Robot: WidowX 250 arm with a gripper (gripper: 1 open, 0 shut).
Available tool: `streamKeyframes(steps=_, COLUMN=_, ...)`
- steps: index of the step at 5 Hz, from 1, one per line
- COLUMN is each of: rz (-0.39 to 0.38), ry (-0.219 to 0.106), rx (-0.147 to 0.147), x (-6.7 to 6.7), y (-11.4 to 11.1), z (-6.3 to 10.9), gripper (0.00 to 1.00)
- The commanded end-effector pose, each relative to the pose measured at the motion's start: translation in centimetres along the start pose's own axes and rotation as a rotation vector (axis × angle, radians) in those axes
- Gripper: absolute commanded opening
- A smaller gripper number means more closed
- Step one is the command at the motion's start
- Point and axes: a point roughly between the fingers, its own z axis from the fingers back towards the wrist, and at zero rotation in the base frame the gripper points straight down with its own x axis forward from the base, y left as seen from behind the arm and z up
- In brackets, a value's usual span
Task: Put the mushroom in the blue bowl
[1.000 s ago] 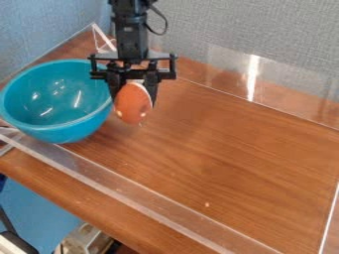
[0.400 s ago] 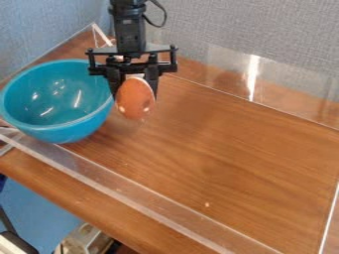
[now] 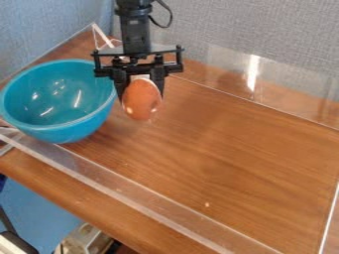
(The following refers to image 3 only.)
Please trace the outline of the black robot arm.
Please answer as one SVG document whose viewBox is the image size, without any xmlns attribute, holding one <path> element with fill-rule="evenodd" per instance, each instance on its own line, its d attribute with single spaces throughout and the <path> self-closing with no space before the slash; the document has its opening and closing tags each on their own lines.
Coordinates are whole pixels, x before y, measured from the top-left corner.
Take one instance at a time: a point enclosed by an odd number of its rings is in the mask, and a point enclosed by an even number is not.
<svg viewBox="0 0 339 254">
<path fill-rule="evenodd" d="M 117 0 L 115 14 L 119 16 L 122 45 L 95 50 L 94 74 L 114 81 L 118 97 L 122 97 L 134 75 L 149 74 L 159 92 L 165 91 L 165 78 L 185 70 L 181 45 L 162 46 L 151 43 L 150 23 L 166 29 L 153 18 L 153 2 L 157 1 L 171 12 L 163 0 Z"/>
</svg>

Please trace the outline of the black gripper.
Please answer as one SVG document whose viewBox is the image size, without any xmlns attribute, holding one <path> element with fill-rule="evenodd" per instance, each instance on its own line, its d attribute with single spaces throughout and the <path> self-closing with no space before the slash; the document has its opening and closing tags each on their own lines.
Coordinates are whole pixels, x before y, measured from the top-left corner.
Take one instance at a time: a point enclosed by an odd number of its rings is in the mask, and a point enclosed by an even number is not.
<svg viewBox="0 0 339 254">
<path fill-rule="evenodd" d="M 126 77 L 121 75 L 150 74 L 154 70 L 159 73 L 151 74 L 161 96 L 165 96 L 166 76 L 174 72 L 185 70 L 182 53 L 185 48 L 181 45 L 165 46 L 153 44 L 150 51 L 145 53 L 129 54 L 123 51 L 123 46 L 95 50 L 91 54 L 94 58 L 94 73 L 97 77 L 110 77 L 114 79 L 114 86 L 118 98 L 122 98 L 129 86 Z"/>
</svg>

